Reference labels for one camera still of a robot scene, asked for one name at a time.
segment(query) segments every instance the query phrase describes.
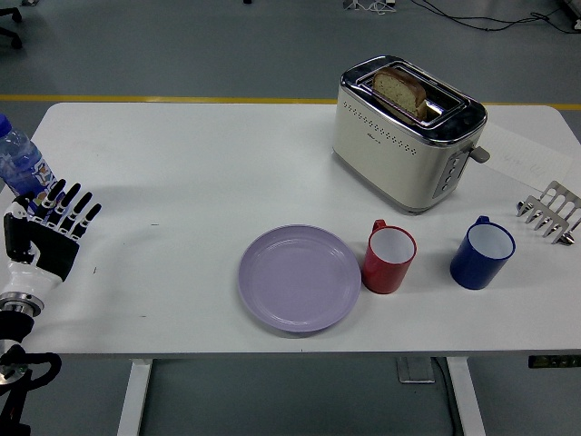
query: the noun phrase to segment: bottle cap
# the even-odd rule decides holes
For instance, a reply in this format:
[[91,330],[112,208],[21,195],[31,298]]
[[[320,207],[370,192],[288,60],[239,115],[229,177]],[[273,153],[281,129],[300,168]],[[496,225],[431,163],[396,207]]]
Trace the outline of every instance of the bottle cap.
[[6,115],[0,114],[0,138],[6,136],[12,130],[12,125],[6,118]]

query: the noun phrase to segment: metal toast rack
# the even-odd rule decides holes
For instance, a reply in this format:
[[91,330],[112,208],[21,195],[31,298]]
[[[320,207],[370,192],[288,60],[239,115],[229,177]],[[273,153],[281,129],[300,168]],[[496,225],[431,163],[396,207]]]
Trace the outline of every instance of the metal toast rack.
[[538,199],[529,195],[524,202],[518,202],[517,209],[517,216],[529,213],[525,223],[537,220],[534,230],[546,226],[544,238],[556,233],[552,243],[567,246],[575,243],[571,233],[581,223],[581,199],[561,183],[551,182]]

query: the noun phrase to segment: black cable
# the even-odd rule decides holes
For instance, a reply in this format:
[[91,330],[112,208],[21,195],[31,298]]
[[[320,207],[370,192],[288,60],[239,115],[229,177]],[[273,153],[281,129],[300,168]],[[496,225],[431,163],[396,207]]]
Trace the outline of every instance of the black cable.
[[452,389],[450,386],[448,386],[448,379],[446,377],[446,373],[444,372],[444,369],[442,368],[442,365],[440,364],[440,362],[438,361],[437,357],[432,357],[432,361],[434,361],[436,363],[436,365],[439,368],[439,371],[442,374],[442,380],[444,382],[444,389],[446,390],[446,403],[448,406],[448,415],[450,417],[450,422],[452,423],[452,436],[456,436],[456,418],[455,418],[455,414],[454,414],[454,405],[452,404],[452,398],[450,396],[450,390]]
[[[544,21],[548,25],[553,26],[556,30],[558,30],[561,33],[568,34],[568,35],[580,35],[581,34],[581,32],[568,32],[567,30],[563,30],[563,29],[559,28],[558,26],[554,25],[553,23],[551,23],[549,16],[551,16],[555,12],[561,10],[563,8],[563,6],[559,6],[557,9],[550,12],[549,14],[540,14],[539,12],[531,12],[530,17],[521,18],[520,20],[516,20],[516,21],[507,21],[507,20],[500,20],[497,18],[489,17],[489,16],[454,16],[454,15],[449,15],[449,14],[446,14],[441,9],[439,9],[438,7],[436,7],[435,5],[433,5],[432,3],[430,3],[429,0],[423,0],[422,3],[424,5],[422,3],[420,3],[419,0],[410,0],[410,1],[414,5],[417,5],[419,7],[422,7],[424,9],[430,11],[432,14],[443,16],[449,20],[452,20],[455,23],[458,23],[459,25],[464,25],[466,27],[470,27],[470,28],[476,29],[476,30],[482,30],[485,32],[499,32],[501,30],[506,30],[513,25],[522,25],[522,24],[526,24],[526,23],[534,23],[535,21]],[[470,25],[470,24],[464,22],[464,21],[468,21],[468,20],[486,20],[486,21],[491,21],[493,23],[503,24],[503,26],[494,27],[494,28],[480,27],[478,25]]]

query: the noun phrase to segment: blue mug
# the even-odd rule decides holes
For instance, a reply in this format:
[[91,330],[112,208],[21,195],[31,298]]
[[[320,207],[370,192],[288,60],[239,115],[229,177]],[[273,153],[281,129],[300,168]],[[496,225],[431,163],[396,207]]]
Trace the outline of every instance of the blue mug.
[[486,288],[516,248],[507,229],[482,215],[466,232],[450,264],[450,273],[460,286]]

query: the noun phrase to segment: mug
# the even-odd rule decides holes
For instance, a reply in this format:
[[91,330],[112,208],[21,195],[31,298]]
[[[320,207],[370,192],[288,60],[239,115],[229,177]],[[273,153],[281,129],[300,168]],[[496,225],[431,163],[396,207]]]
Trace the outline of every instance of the mug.
[[468,228],[450,263],[450,273],[460,286],[473,290],[486,288],[516,248],[507,229],[482,215]]
[[395,292],[406,276],[418,247],[405,230],[377,220],[369,236],[362,281],[375,293]]

